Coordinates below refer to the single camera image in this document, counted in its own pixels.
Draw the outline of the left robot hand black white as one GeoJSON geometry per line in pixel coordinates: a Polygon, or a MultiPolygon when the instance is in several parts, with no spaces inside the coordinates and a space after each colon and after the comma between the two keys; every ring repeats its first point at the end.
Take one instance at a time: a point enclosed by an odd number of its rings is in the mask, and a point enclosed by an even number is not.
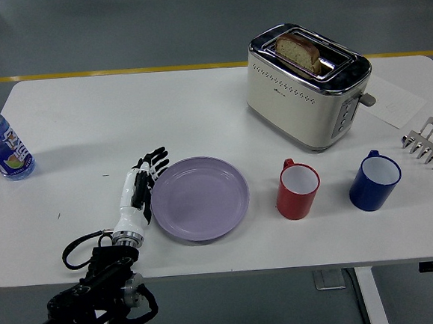
{"type": "Polygon", "coordinates": [[[168,168],[169,158],[165,147],[140,158],[126,174],[120,199],[120,219],[114,227],[114,245],[141,247],[144,229],[150,225],[152,189],[161,174],[168,168]]]}

